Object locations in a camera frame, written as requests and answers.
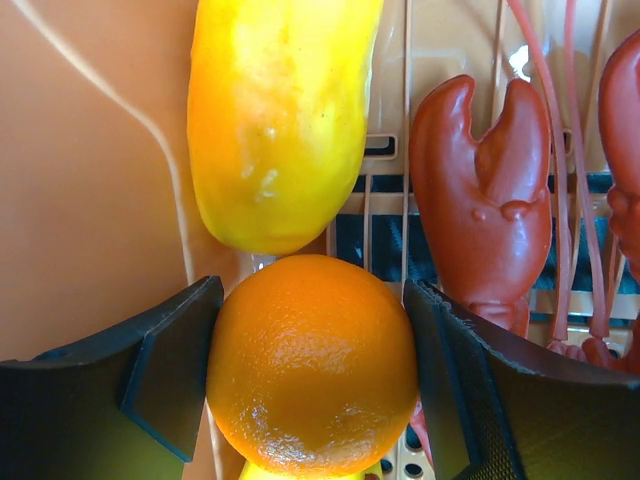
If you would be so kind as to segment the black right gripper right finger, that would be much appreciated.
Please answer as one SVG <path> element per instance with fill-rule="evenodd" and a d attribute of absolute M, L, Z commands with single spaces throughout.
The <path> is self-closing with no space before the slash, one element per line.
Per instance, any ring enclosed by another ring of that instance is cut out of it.
<path fill-rule="evenodd" d="M 556 354 L 408 281 L 439 479 L 635 479 L 639 379 Z"/>

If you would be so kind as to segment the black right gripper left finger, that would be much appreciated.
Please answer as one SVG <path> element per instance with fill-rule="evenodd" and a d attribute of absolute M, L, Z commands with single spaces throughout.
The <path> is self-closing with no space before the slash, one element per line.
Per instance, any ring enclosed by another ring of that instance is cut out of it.
<path fill-rule="evenodd" d="M 193 459 L 223 301 L 205 277 L 141 314 L 1 365 L 5 479 L 178 479 Z"/>

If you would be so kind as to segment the toy orange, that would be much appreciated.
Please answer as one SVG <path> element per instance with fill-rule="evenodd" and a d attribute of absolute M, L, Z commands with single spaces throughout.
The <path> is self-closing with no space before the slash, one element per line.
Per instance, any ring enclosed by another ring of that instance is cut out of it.
<path fill-rule="evenodd" d="M 417 400 L 407 314 L 358 266 L 289 256 L 242 281 L 220 310 L 207 401 L 229 444 L 263 469 L 364 470 Z"/>

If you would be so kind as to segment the red toy lobster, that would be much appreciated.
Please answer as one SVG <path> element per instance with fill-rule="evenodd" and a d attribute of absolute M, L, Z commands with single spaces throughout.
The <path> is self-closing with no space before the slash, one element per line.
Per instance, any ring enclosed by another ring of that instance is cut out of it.
<path fill-rule="evenodd" d="M 477 141 L 471 135 L 475 80 L 466 74 L 440 84 L 419 105 L 409 141 L 414 195 L 436 271 L 447 294 L 466 309 L 526 338 L 526 294 L 541 272 L 551 241 L 547 187 L 551 138 L 556 158 L 558 296 L 548 347 L 560 355 L 639 375 L 639 312 L 626 356 L 610 356 L 604 276 L 600 263 L 582 147 L 576 92 L 573 25 L 576 1 L 567 1 L 565 65 L 576 179 L 587 227 L 593 281 L 591 337 L 581 347 L 567 338 L 570 230 L 566 211 L 566 158 L 553 80 L 519 1 L 508 1 L 541 75 L 549 122 L 536 90 L 513 79 L 497 123 Z M 605 64 L 598 90 L 598 121 L 613 178 L 607 193 L 609 229 L 639 283 L 639 29 Z"/>

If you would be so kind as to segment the yellow toy mango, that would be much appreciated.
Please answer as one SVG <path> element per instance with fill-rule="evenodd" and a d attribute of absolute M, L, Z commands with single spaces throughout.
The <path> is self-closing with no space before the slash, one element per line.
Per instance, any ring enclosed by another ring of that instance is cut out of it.
<path fill-rule="evenodd" d="M 365 149 L 379 1 L 202 1 L 187 138 L 209 232 L 282 255 L 337 215 Z"/>

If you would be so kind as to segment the yellow toy bell pepper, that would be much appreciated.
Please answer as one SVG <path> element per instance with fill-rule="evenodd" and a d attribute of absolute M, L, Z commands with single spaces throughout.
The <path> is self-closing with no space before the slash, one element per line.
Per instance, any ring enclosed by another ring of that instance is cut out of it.
<path fill-rule="evenodd" d="M 320 470 L 311 470 L 309 472 L 296 471 L 293 473 L 275 473 L 263 469 L 250 461 L 245 462 L 245 465 L 238 477 L 239 480 L 369 480 L 383 478 L 384 474 L 380 462 L 376 462 L 368 468 L 356 473 L 344 475 Z"/>

